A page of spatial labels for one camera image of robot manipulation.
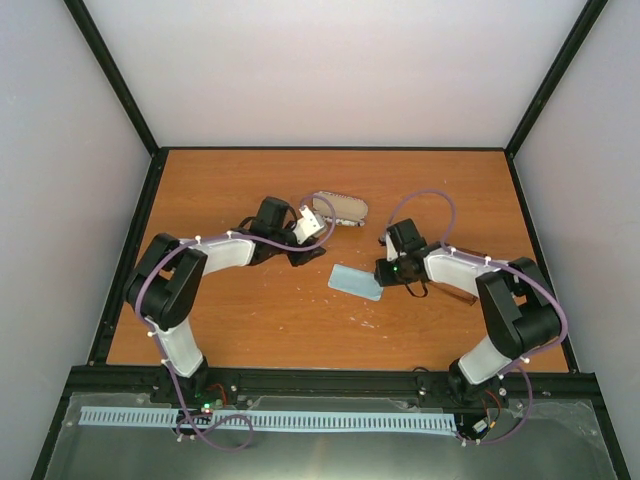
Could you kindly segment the light blue cleaning cloth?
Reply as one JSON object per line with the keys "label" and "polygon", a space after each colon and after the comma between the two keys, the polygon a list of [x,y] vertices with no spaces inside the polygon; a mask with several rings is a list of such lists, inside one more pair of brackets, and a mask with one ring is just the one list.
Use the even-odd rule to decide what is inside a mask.
{"label": "light blue cleaning cloth", "polygon": [[334,290],[371,301],[379,301],[383,288],[371,272],[365,272],[344,265],[335,264],[328,286]]}

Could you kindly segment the flag print glasses case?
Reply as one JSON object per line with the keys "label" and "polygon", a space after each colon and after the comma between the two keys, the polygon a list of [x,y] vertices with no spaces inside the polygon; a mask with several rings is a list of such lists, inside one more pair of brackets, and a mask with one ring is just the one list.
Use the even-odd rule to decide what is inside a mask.
{"label": "flag print glasses case", "polygon": [[328,191],[313,194],[312,209],[325,221],[348,227],[363,227],[369,210],[360,198]]}

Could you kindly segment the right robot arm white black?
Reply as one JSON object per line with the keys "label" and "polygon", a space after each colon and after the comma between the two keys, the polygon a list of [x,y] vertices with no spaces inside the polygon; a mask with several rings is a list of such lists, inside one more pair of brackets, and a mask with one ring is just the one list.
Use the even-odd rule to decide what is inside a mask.
{"label": "right robot arm white black", "polygon": [[411,219],[388,226],[380,243],[386,256],[376,261],[374,278],[382,288],[401,286],[424,298],[430,284],[445,285],[480,303],[486,336],[449,367],[456,403],[474,401],[499,375],[566,337],[566,314],[532,259],[505,262],[429,244]]}

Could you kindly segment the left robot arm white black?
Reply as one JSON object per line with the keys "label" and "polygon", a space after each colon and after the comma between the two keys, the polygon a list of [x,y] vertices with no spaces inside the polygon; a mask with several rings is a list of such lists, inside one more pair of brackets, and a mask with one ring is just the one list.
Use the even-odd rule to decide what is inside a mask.
{"label": "left robot arm white black", "polygon": [[208,362],[189,320],[202,278],[281,254],[294,267],[324,255],[336,212],[329,201],[323,203],[329,220],[306,203],[295,209],[268,196],[255,215],[218,236],[179,239],[161,233],[152,239],[126,282],[125,301],[146,326],[174,392],[184,401],[197,402],[208,390]]}

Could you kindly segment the brown tinted sunglasses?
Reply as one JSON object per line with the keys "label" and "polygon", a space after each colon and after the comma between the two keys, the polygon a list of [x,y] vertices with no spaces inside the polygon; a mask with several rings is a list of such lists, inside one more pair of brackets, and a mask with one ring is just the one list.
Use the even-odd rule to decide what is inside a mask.
{"label": "brown tinted sunglasses", "polygon": [[441,290],[472,305],[478,299],[476,279],[491,272],[490,257],[474,255],[455,247],[439,248],[427,262],[430,279]]}

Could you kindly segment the black mounting rail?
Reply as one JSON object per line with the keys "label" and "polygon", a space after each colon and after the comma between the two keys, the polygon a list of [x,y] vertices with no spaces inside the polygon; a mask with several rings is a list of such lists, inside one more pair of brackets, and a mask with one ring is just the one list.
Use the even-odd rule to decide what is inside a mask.
{"label": "black mounting rail", "polygon": [[[527,387],[522,375],[511,373],[489,386],[475,387],[455,397],[445,372],[349,371],[210,368],[194,380],[179,382],[190,407],[224,398],[240,405],[262,396],[389,398],[408,400],[421,407],[442,409],[476,408],[488,391],[510,400],[525,400]],[[164,367],[76,366],[71,369],[63,395],[74,393],[146,393],[155,403],[178,403],[177,394]]]}

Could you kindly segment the black aluminium frame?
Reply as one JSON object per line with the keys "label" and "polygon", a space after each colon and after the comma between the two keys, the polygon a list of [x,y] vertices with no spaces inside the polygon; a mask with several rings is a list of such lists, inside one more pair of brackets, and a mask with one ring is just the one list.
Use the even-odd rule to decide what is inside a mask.
{"label": "black aluminium frame", "polygon": [[[136,209],[134,211],[131,224],[125,240],[125,245],[120,255],[120,259],[115,271],[114,279],[112,281],[111,288],[107,297],[107,302],[103,309],[101,319],[98,325],[97,333],[94,336],[94,341],[91,347],[91,351],[86,365],[79,367],[73,367],[65,390],[60,398],[58,407],[54,414],[51,426],[45,442],[43,444],[38,461],[34,468],[31,479],[45,479],[51,464],[51,459],[54,453],[54,447],[59,439],[60,431],[62,429],[63,413],[66,413],[66,409],[69,406],[69,399],[71,393],[80,388],[80,386],[91,387],[121,387],[124,388],[122,392],[131,390],[131,392],[138,391],[142,387],[151,387],[149,382],[145,383],[151,377],[149,375],[154,373],[157,368],[155,367],[107,367],[106,363],[100,360],[100,349],[102,347],[110,347],[112,334],[107,334],[107,327],[114,327],[116,325],[116,313],[119,314],[122,308],[123,300],[120,298],[123,292],[124,286],[124,274],[128,273],[133,268],[133,254],[138,253],[143,226],[146,227],[148,219],[151,213],[151,207],[155,201],[155,196],[160,184],[161,176],[168,158],[168,154],[171,150],[178,150],[183,147],[159,147],[156,142],[149,126],[144,119],[141,110],[139,109],[124,77],[122,76],[109,48],[107,47],[99,29],[94,22],[89,9],[84,1],[64,1],[69,13],[83,35],[87,45],[91,49],[94,58],[97,60],[100,68],[103,71],[106,79],[108,80],[111,88],[118,97],[121,105],[131,120],[136,133],[143,142],[145,149],[151,155],[149,168],[143,184],[142,193],[139,196]],[[518,198],[520,210],[525,222],[525,226],[529,235],[531,245],[535,254],[535,259],[541,268],[542,274],[549,283],[549,286],[553,286],[551,277],[548,271],[547,263],[544,258],[544,253],[531,217],[529,207],[527,205],[525,195],[522,189],[521,181],[516,171],[515,157],[520,148],[524,144],[527,136],[533,129],[536,121],[540,117],[544,107],[551,98],[552,94],[556,90],[556,87],[560,83],[562,77],[568,70],[574,57],[580,50],[580,47],[586,40],[592,27],[595,25],[600,14],[604,10],[608,1],[585,1],[580,14],[575,20],[574,24],[569,31],[566,39],[564,40],[558,54],[555,56],[551,67],[544,76],[540,86],[536,90],[536,93],[527,107],[523,117],[519,121],[515,133],[511,136],[507,146],[505,148],[489,148],[489,147],[184,147],[183,149],[194,150],[216,150],[216,149],[239,149],[239,150],[344,150],[344,151],[499,151],[504,153],[505,161],[508,166],[511,180],[515,188],[516,196]],[[591,384],[595,385],[595,374],[586,374],[579,371],[573,346],[569,339],[565,339],[562,342],[563,354],[567,365],[569,366],[568,374],[535,374],[534,380],[540,380],[544,382],[556,381],[558,386],[568,387],[570,383],[584,384],[586,388],[587,380]],[[72,377],[75,378],[80,375],[82,380],[90,380],[87,385],[76,385],[78,388],[75,390],[71,388]],[[596,408],[596,418],[599,422],[599,426],[603,428],[604,441],[607,447],[609,458],[612,461],[612,465],[615,471],[616,479],[631,479],[624,456],[619,445],[617,436],[614,431],[613,424],[610,416],[604,404]]]}

